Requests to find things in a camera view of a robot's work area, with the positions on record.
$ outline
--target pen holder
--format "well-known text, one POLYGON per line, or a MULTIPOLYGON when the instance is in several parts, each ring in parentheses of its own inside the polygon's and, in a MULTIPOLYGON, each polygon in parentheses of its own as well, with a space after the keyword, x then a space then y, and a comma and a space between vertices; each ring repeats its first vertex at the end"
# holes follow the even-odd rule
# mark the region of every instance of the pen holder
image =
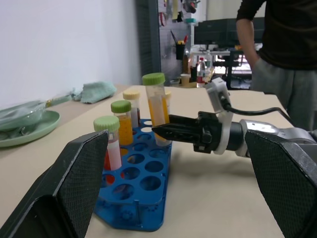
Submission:
POLYGON ((197 66, 196 67, 190 67, 190 73, 191 73, 190 82, 196 82, 197 81, 197 66))
POLYGON ((184 58, 185 45, 176 45, 176 59, 183 60, 184 58))

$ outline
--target test tube rack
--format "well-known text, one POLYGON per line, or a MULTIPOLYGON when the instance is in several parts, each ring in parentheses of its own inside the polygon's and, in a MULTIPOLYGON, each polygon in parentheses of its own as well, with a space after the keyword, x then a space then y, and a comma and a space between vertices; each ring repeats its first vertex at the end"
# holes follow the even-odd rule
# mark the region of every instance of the test tube rack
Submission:
POLYGON ((163 224, 171 145, 156 145, 150 122, 142 119, 133 143, 121 146, 122 167, 103 171, 94 213, 117 229, 153 232, 163 224))

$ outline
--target desk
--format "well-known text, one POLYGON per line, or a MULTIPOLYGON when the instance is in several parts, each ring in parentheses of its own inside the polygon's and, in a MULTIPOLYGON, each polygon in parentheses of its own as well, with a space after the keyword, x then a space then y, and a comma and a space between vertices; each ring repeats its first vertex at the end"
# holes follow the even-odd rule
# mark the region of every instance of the desk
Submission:
MULTIPOLYGON (((141 118, 150 118, 146 91, 141 92, 141 118)), ((203 88, 168 88, 172 92, 172 114, 197 117, 198 111, 212 112, 203 88)), ((116 95, 88 112, 58 127, 42 139, 0 158, 0 225, 2 226, 34 180, 58 157, 67 142, 93 131, 93 120, 111 115, 116 95)), ((281 107, 273 95, 251 91, 231 92, 231 102, 243 110, 281 107)), ((243 117, 234 116, 234 121, 243 117)), ((290 127, 279 114, 252 117, 277 127, 290 127)), ((227 151, 222 156, 199 154, 188 144, 174 142, 167 191, 165 221, 156 232, 115 230, 92 216, 88 238, 282 238, 276 221, 262 197, 251 160, 227 151)))
MULTIPOLYGON (((195 56, 202 56, 202 55, 205 55, 206 53, 207 53, 207 51, 191 52, 191 54, 193 54, 195 56)), ((230 51, 210 51, 210 55, 212 55, 212 56, 229 56, 230 51)))
MULTIPOLYGON (((115 93, 115 95, 123 92, 124 90, 128 89, 129 86, 126 85, 116 85, 115 86, 117 88, 117 92, 115 93)), ((66 124, 67 122, 73 120, 74 118, 82 115, 83 113, 89 111, 90 109, 96 107, 97 105, 104 103, 105 100, 101 100, 97 103, 94 104, 83 104, 80 102, 74 102, 74 101, 69 101, 69 102, 65 102, 56 106, 53 106, 51 108, 48 108, 48 110, 50 111, 56 111, 60 114, 60 120, 59 123, 57 125, 57 127, 60 127, 64 124, 66 124)), ((13 153, 16 150, 19 150, 21 148, 23 148, 25 145, 18 145, 18 146, 12 146, 10 148, 0 148, 0 163, 1 163, 1 158, 7 156, 8 154, 13 153)))

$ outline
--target gray sweatpants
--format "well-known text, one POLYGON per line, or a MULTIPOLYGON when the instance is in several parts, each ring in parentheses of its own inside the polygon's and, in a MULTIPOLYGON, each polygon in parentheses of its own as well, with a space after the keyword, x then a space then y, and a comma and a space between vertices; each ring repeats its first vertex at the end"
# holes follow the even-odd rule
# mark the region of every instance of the gray sweatpants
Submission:
POLYGON ((317 129, 317 70, 288 70, 260 59, 251 89, 275 94, 297 127, 317 129))

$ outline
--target white wall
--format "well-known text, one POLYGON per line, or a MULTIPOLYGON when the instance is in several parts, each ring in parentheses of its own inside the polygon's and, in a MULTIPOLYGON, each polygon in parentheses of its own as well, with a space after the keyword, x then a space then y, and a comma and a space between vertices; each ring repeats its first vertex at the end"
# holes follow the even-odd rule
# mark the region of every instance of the white wall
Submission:
POLYGON ((0 107, 140 83, 134 1, 0 0, 0 107))
POLYGON ((207 20, 207 1, 208 0, 201 0, 197 5, 196 12, 192 14, 192 18, 195 18, 197 22, 207 20))
MULTIPOLYGON (((241 0, 207 0, 207 20, 236 18, 241 5, 241 0)), ((260 8, 256 17, 264 17, 265 3, 260 8)))

